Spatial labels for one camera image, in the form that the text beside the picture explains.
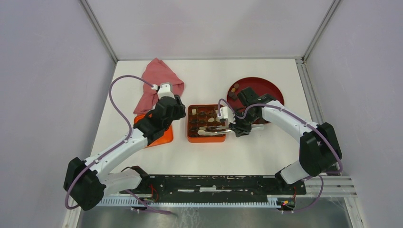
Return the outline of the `orange chocolate box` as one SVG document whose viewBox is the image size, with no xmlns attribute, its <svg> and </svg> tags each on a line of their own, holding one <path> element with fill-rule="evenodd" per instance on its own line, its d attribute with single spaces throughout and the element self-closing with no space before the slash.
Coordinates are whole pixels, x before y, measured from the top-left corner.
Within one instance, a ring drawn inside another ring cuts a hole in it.
<svg viewBox="0 0 403 228">
<path fill-rule="evenodd" d="M 197 114 L 192 114 L 192 109 L 197 110 Z M 197 131 L 200 127 L 205 126 L 225 126 L 217 120 L 218 105 L 216 104 L 193 104 L 187 108 L 187 124 L 186 133 L 188 142 L 190 143 L 222 143 L 226 139 L 226 135 L 216 136 L 202 136 L 198 135 Z M 208 119 L 214 118 L 212 123 L 208 122 Z"/>
</svg>

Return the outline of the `silver white-handled tongs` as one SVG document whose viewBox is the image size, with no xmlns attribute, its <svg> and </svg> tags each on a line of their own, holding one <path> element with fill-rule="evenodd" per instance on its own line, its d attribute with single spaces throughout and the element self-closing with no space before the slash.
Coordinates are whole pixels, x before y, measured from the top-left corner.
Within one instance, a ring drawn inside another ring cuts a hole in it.
<svg viewBox="0 0 403 228">
<path fill-rule="evenodd" d="M 262 130 L 264 128 L 263 124 L 252 124 L 252 131 Z M 204 130 L 206 133 L 203 136 L 216 136 L 222 134 L 234 133 L 229 129 L 229 126 L 205 126 L 200 127 L 198 130 Z"/>
</svg>

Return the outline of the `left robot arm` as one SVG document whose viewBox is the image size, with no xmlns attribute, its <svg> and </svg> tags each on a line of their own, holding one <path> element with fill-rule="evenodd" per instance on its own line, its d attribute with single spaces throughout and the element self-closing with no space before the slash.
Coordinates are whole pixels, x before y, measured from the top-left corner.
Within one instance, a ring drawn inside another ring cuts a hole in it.
<svg viewBox="0 0 403 228">
<path fill-rule="evenodd" d="M 73 209 L 68 204 L 69 198 L 87 211 L 98 205 L 103 197 L 114 193 L 124 190 L 145 193 L 149 189 L 149 180 L 142 169 L 130 168 L 119 173 L 112 173 L 112 170 L 161 138 L 173 121 L 185 116 L 185 105 L 178 95 L 163 96 L 123 139 L 95 156 L 84 160 L 73 158 L 68 164 L 63 185 L 67 192 L 66 208 Z"/>
</svg>

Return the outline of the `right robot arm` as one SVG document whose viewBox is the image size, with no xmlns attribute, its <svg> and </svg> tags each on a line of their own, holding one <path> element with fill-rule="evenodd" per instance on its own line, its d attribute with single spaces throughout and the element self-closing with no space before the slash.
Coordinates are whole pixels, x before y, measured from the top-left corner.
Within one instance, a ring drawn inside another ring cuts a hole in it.
<svg viewBox="0 0 403 228">
<path fill-rule="evenodd" d="M 308 180 L 323 172 L 341 173 L 342 153 L 333 126 L 318 124 L 297 116 L 269 94 L 257 95 L 247 87 L 238 94 L 243 107 L 235 110 L 230 104 L 220 108 L 218 117 L 229 122 L 236 137 L 249 135 L 256 120 L 275 124 L 299 144 L 298 159 L 275 174 L 277 192 L 286 194 L 294 183 Z"/>
</svg>

